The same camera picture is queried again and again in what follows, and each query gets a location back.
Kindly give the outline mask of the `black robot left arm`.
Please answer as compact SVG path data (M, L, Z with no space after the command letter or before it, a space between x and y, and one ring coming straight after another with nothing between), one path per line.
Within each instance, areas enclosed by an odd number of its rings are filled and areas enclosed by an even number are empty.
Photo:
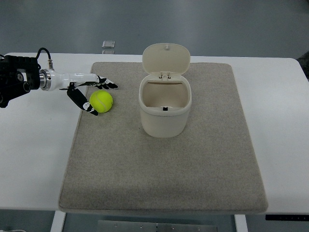
M42 47L35 57L0 56L0 106L5 108L10 100L30 93L31 90L51 86L49 71L41 69L38 58L42 51L48 56L48 68L53 69L50 52Z

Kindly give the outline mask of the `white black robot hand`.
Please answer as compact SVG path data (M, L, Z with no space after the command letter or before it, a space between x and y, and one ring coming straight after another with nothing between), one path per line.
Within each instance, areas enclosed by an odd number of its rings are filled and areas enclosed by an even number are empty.
M118 85L111 80L94 73L57 73L48 69L51 81L50 89L66 90L68 97L81 109L95 116L98 111L94 109L86 96L78 89L82 86L93 86L98 89L116 89Z

